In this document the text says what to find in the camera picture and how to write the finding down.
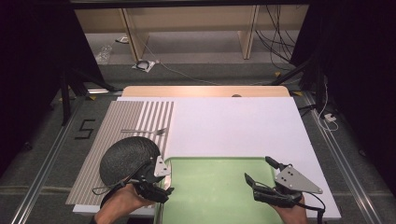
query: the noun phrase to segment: small object on floor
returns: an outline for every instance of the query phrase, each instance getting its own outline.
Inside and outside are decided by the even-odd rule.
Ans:
[[[135,65],[132,66],[132,68],[148,73],[154,64],[155,62],[139,60]]]
[[[116,42],[121,43],[121,44],[128,44],[129,43],[128,36],[125,35],[120,38],[117,38]]]

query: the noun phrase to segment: table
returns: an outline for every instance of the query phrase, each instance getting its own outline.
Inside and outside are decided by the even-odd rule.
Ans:
[[[231,98],[230,96],[233,95],[241,95],[241,97],[236,97],[236,98]],[[174,118],[172,118],[172,123],[171,123],[171,132],[169,134],[168,138],[168,146],[166,151],[165,151],[165,158],[171,158],[175,155],[180,155],[180,151],[174,150],[175,148],[180,148],[183,144],[186,144],[186,141],[181,141],[180,139],[185,139],[185,137],[178,137],[176,136],[181,136],[183,133],[184,134],[189,134],[188,131],[183,130],[183,132],[180,130],[181,127],[180,123],[186,123],[188,120],[192,120],[192,123],[189,123],[187,125],[194,125],[193,121],[197,120],[199,122],[199,119],[185,119],[183,118],[183,113],[188,112],[190,113],[192,110],[194,110],[194,106],[197,105],[211,105],[211,107],[215,107],[212,105],[220,105],[219,103],[223,103],[224,105],[232,105],[234,102],[238,102],[238,104],[245,104],[246,106],[252,106],[252,104],[257,105],[259,110],[257,110],[256,114],[253,115],[254,118],[257,118],[257,113],[261,113],[262,111],[267,111],[268,114],[271,113],[280,113],[280,116],[286,115],[282,117],[281,120],[286,121],[287,123],[282,125],[284,126],[284,132],[286,132],[285,136],[288,136],[288,132],[294,132],[296,129],[299,130],[300,134],[295,134],[292,138],[293,144],[296,144],[295,146],[298,146],[299,144],[302,144],[304,148],[301,149],[303,152],[303,156],[297,156],[298,159],[296,158],[290,158],[288,154],[284,153],[284,150],[279,150],[276,149],[277,147],[283,147],[285,146],[290,147],[289,141],[284,141],[281,142],[279,146],[275,146],[276,143],[275,141],[279,142],[278,140],[281,139],[282,137],[278,138],[276,136],[271,137],[273,138],[273,142],[271,144],[274,144],[274,151],[269,152],[270,156],[274,156],[278,161],[285,162],[285,163],[292,163],[295,165],[295,167],[302,172],[304,175],[306,175],[308,178],[313,180],[315,183],[320,185],[321,188],[324,189],[325,193],[323,195],[320,195],[322,200],[325,201],[327,205],[327,211],[325,213],[325,219],[335,219],[339,218],[340,214],[338,212],[338,209],[335,205],[335,202],[333,200],[332,194],[330,193],[329,187],[324,179],[323,173],[321,172],[320,166],[318,165],[318,160],[315,156],[315,153],[310,145],[309,139],[306,135],[306,131],[304,129],[304,125],[302,124],[302,121],[300,119],[300,115],[298,113],[297,108],[295,107],[295,104],[293,102],[293,99],[290,98],[289,93],[285,87],[242,87],[242,86],[227,86],[227,87],[208,87],[208,86],[189,86],[189,87],[180,87],[180,86],[147,86],[147,87],[128,87],[125,89],[125,92],[123,93],[122,97],[119,98],[119,101],[124,101],[124,100],[132,100],[132,101],[156,101],[156,102],[175,102],[176,109],[174,110]],[[240,107],[235,107],[235,110],[233,111],[238,111],[241,108],[246,108],[244,106]],[[212,113],[205,113],[205,112],[200,112],[201,119],[213,119],[211,118]],[[276,121],[274,118],[269,118],[269,120],[273,120],[275,123],[267,123],[268,127],[275,127],[276,123],[279,122],[279,119]],[[182,156],[196,156],[193,155],[194,153],[193,148],[191,150],[185,150],[183,153],[184,155]],[[226,156],[249,156],[249,157],[254,157],[257,156],[258,154],[262,154],[259,148],[253,148],[251,150],[248,150],[246,152],[242,151],[237,151],[237,150],[230,150],[231,153],[226,155]],[[293,150],[294,152],[290,152],[290,155],[298,155],[299,153],[295,152],[296,150]],[[216,156],[216,155],[224,155],[224,154],[217,154],[215,150],[207,150],[207,151],[200,151],[199,156],[202,156],[206,154],[206,156]],[[313,199],[306,199],[307,203],[310,203],[311,205],[316,205],[319,206],[319,204],[316,204]],[[83,204],[77,204],[74,208],[74,212],[80,213],[83,215],[92,215],[95,212],[97,212],[99,207],[96,205],[83,205]],[[153,213],[150,213],[150,209],[143,209],[141,211],[136,210],[137,213],[135,215],[138,216],[152,216]],[[309,217],[315,217],[316,213],[315,212],[308,212]]]

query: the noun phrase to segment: wire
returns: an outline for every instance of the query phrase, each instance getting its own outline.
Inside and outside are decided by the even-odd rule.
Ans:
[[[319,126],[320,126],[322,129],[324,129],[324,130],[327,130],[327,131],[330,131],[330,132],[335,132],[335,131],[338,130],[338,124],[337,124],[335,121],[332,121],[332,123],[335,124],[335,129],[325,128],[325,127],[321,124],[320,116],[321,116],[321,114],[323,113],[323,111],[324,111],[324,109],[326,108],[326,105],[327,105],[327,103],[328,103],[328,101],[329,101],[329,94],[327,93],[327,84],[324,83],[324,86],[325,86],[325,90],[326,90],[326,101],[325,101],[325,103],[324,103],[324,106],[323,106],[322,110],[321,110],[320,113],[317,115],[318,124],[319,124]]]
[[[137,38],[145,46],[145,48],[148,50],[148,52],[154,57],[154,59],[158,59],[157,56],[151,51],[151,49],[146,45],[146,43],[142,39],[140,39],[140,37],[138,35],[137,35]],[[224,86],[224,84],[220,84],[220,83],[217,83],[217,82],[206,81],[206,80],[190,77],[190,76],[188,76],[188,75],[186,75],[186,74],[184,74],[182,72],[179,72],[177,70],[169,68],[163,62],[161,62],[161,60],[157,60],[157,61],[159,61],[160,65],[162,65],[167,70],[169,70],[171,72],[174,72],[174,73],[177,73],[177,74],[180,74],[183,77],[189,78],[189,79],[191,79],[193,81],[204,82],[204,83],[212,84],[212,85],[215,85],[215,86]],[[269,84],[269,83],[271,83],[271,82],[270,81],[269,82],[256,82],[256,83],[247,84],[247,86],[255,86],[255,85],[259,85],[259,84]]]

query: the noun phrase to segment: metal rail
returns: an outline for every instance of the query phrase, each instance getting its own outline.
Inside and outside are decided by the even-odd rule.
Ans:
[[[50,171],[52,169],[53,164],[56,161],[56,158],[59,155],[59,152],[62,149],[64,144],[65,137],[73,123],[74,117],[76,116],[78,110],[82,106],[85,97],[78,97],[74,102],[74,111],[70,117],[70,119],[66,122],[66,124],[61,128],[59,131],[55,142],[53,143],[47,158],[44,160],[43,164],[41,165],[40,170],[38,171],[35,180],[33,181],[32,185],[30,186],[29,190],[27,191],[26,195],[24,196],[20,206],[18,207],[14,218],[12,219],[12,224],[22,224],[25,223],[27,218],[29,217],[30,213],[32,212],[33,206],[37,201],[37,198],[40,194],[41,189],[43,188],[44,183],[46,182]]]
[[[304,93],[304,99],[309,105],[315,103],[312,95],[309,92]],[[338,145],[336,139],[332,135],[332,132],[324,130],[322,127],[320,127],[318,123],[318,111],[315,111],[314,113],[312,113],[312,117],[318,125],[318,128],[323,135],[323,138],[326,141],[327,146],[329,147],[329,150],[332,153],[332,156],[346,181],[346,184],[348,185],[353,197],[355,198],[355,201],[359,209],[361,210],[364,219],[367,221],[367,223],[383,223],[372,201],[370,200],[369,195],[366,193],[363,185],[355,175],[352,167],[349,165],[349,162],[347,161],[343,150]],[[324,125],[325,128],[330,129],[326,122],[324,122]]]

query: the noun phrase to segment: metal bracket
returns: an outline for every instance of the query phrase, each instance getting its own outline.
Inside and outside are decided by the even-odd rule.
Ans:
[[[321,194],[323,190],[289,165],[275,178],[275,182],[291,190]]]
[[[170,167],[168,168],[163,162],[163,158],[161,156],[158,156],[157,162],[155,163],[154,176],[158,177],[158,176],[166,176],[170,174],[171,174]]]

